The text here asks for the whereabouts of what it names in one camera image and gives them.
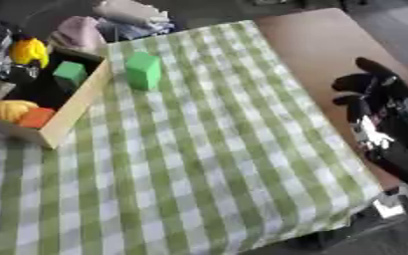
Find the cable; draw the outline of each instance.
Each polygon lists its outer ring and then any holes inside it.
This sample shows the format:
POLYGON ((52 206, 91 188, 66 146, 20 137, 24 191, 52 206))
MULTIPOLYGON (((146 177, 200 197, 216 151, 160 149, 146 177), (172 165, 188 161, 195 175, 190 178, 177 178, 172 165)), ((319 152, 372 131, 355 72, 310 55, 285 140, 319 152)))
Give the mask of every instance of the cable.
POLYGON ((68 1, 70 1, 70 0, 59 0, 59 1, 56 1, 55 3, 50 3, 50 4, 42 6, 42 8, 40 8, 37 11, 35 11, 35 12, 29 14, 28 16, 26 16, 23 19, 23 21, 19 24, 19 26, 22 27, 22 28, 25 28, 26 25, 28 24, 29 20, 31 18, 33 18, 34 16, 42 14, 42 13, 47 12, 47 11, 50 11, 53 8, 60 7, 61 4, 65 4, 68 1))

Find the green cube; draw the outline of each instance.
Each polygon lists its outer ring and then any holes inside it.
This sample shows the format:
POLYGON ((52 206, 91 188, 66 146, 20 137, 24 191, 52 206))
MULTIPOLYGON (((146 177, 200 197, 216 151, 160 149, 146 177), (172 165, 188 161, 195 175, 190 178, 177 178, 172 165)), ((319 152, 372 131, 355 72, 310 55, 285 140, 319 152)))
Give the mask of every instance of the green cube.
POLYGON ((151 90, 157 87, 161 78, 159 57, 144 52, 135 52, 125 63, 129 85, 139 90, 151 90))
POLYGON ((65 92, 74 92, 87 79, 84 65, 64 61, 54 72, 54 78, 65 92))

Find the floor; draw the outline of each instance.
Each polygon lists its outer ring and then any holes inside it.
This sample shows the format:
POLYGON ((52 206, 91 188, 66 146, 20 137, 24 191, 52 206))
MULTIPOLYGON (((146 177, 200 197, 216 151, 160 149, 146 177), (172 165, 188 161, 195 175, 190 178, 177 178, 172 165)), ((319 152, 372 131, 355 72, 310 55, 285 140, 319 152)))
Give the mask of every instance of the floor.
MULTIPOLYGON (((0 18, 24 26, 31 34, 46 38, 64 19, 90 15, 99 0, 0 0, 0 18)), ((254 6, 249 0, 140 0, 170 14, 186 28, 283 15, 304 11, 297 3, 254 6)), ((396 59, 408 67, 408 0, 368 0, 367 6, 349 1, 349 14, 396 59)), ((307 10, 332 7, 336 0, 307 0, 307 10)), ((271 245, 248 254, 408 254, 408 223, 399 221, 383 230, 346 233, 346 242, 325 251, 296 248, 293 242, 271 245)))

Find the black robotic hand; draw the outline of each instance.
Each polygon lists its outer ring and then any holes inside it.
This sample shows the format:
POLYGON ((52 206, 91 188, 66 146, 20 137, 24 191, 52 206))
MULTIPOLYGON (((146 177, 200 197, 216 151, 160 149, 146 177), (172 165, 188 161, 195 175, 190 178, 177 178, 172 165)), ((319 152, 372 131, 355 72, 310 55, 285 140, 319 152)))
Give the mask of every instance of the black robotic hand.
POLYGON ((408 182, 408 87, 382 65, 356 60, 364 71, 338 78, 332 85, 348 92, 333 100, 347 106, 347 119, 366 157, 408 182))

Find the open box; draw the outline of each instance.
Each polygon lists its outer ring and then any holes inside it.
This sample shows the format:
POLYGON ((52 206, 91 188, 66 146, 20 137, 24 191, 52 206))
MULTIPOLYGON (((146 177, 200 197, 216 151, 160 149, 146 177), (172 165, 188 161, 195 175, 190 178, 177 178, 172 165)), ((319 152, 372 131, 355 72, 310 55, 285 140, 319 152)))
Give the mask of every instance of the open box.
POLYGON ((26 100, 42 108, 57 112, 39 129, 19 127, 0 120, 0 132, 22 138, 48 148, 56 148, 75 122, 109 83, 111 71, 109 61, 103 57, 63 48, 54 48, 50 64, 33 83, 17 86, 5 100, 26 100), (88 78, 71 95, 64 92, 55 82, 53 73, 63 61, 81 63, 88 78))

